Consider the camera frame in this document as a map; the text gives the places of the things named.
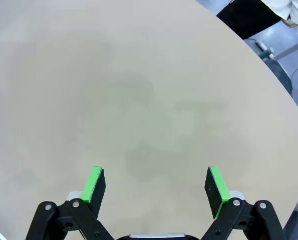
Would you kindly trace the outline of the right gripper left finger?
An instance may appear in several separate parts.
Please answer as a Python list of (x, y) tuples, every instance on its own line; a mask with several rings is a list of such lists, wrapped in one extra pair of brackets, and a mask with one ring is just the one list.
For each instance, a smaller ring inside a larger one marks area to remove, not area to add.
[(41, 202), (29, 227), (27, 240), (63, 240), (70, 231), (79, 231), (85, 240), (112, 240), (98, 220), (106, 188), (104, 170), (92, 168), (83, 191), (61, 205)]

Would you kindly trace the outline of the person's left hand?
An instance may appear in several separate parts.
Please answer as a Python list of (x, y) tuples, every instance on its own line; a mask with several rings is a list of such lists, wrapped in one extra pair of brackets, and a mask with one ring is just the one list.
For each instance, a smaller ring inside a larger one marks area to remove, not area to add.
[(289, 28), (298, 27), (298, 24), (294, 23), (291, 19), (287, 19), (287, 20), (282, 19), (281, 21)]

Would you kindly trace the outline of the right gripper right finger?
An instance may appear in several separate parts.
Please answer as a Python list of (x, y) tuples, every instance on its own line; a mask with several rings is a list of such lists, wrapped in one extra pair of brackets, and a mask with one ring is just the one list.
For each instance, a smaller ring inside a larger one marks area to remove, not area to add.
[(232, 230), (242, 230), (248, 240), (286, 239), (271, 202), (259, 200), (249, 204), (233, 197), (218, 167), (208, 167), (204, 189), (214, 221), (203, 240), (226, 240)]

